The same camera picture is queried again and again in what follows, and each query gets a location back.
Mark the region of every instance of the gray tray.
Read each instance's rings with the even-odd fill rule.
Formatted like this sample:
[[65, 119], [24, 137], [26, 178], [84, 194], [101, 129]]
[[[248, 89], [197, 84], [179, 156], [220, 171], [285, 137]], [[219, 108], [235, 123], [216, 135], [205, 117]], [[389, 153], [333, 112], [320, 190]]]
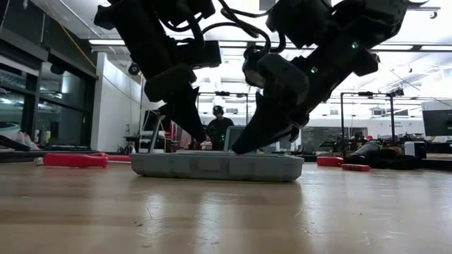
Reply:
[[141, 176], [231, 181], [295, 181], [303, 158], [288, 155], [226, 152], [132, 154], [132, 169]]

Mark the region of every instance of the red block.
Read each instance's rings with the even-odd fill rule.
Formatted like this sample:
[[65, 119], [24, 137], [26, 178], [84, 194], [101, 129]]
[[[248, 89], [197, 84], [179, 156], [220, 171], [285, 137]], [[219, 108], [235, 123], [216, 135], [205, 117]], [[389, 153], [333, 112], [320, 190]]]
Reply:
[[340, 167], [344, 163], [341, 157], [317, 157], [317, 166]]
[[370, 167], [367, 165], [342, 164], [343, 170], [369, 172]]
[[68, 154], [52, 154], [48, 153], [44, 156], [43, 163], [45, 166], [53, 167], [102, 167], [106, 168], [108, 163], [106, 156], [90, 156], [90, 155], [68, 155]]

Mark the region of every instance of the wooden table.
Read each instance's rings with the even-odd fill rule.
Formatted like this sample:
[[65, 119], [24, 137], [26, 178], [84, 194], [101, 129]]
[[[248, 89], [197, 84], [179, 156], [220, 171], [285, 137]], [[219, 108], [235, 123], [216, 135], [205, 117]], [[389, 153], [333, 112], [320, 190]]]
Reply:
[[427, 154], [427, 159], [441, 159], [441, 160], [452, 160], [452, 155], [450, 154]]
[[293, 184], [0, 164], [0, 253], [451, 253], [452, 175], [306, 164]]

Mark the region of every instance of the robotic arm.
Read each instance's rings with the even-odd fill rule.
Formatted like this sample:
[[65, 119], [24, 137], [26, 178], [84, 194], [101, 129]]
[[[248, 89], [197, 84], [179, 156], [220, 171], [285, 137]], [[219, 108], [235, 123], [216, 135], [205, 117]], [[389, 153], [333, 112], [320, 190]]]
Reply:
[[[266, 39], [263, 47], [244, 52], [246, 82], [262, 88], [256, 93], [256, 112], [232, 146], [244, 154], [290, 136], [309, 121], [309, 113], [351, 73], [363, 76], [378, 70], [377, 57], [369, 49], [397, 35], [408, 9], [406, 0], [344, 0], [331, 6], [324, 0], [279, 0], [266, 21], [278, 32], [280, 46], [271, 48], [269, 36], [237, 15], [258, 17], [229, 8], [218, 0], [221, 14], [231, 22], [200, 29], [198, 21], [215, 13], [211, 0], [109, 0], [99, 6], [95, 24], [116, 28], [145, 76], [145, 93], [151, 102], [163, 100], [159, 110], [202, 142], [206, 139], [195, 107], [198, 90], [193, 70], [221, 64], [218, 41], [204, 41], [203, 33], [224, 25], [243, 29], [250, 36]], [[177, 26], [183, 22], [185, 28]], [[176, 41], [171, 30], [191, 30], [194, 38]], [[282, 58], [288, 38], [298, 49], [315, 44], [308, 57]]]

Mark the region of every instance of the red object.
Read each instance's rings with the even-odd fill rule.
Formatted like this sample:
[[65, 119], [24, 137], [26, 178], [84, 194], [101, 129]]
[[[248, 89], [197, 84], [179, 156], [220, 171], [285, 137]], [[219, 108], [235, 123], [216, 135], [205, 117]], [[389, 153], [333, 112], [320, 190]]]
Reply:
[[370, 167], [367, 165], [356, 165], [356, 164], [342, 164], [343, 170], [351, 170], [351, 171], [363, 171], [369, 172]]
[[93, 153], [93, 154], [87, 154], [87, 155], [89, 155], [89, 156], [107, 156], [108, 157], [108, 154], [106, 154], [106, 153], [104, 153], [104, 152], [95, 152], [95, 153]]
[[53, 167], [102, 167], [106, 168], [108, 158], [105, 156], [68, 155], [48, 153], [44, 156], [44, 165]]
[[340, 167], [344, 163], [341, 157], [317, 157], [317, 166]]
[[128, 155], [108, 155], [109, 162], [130, 162], [130, 156]]

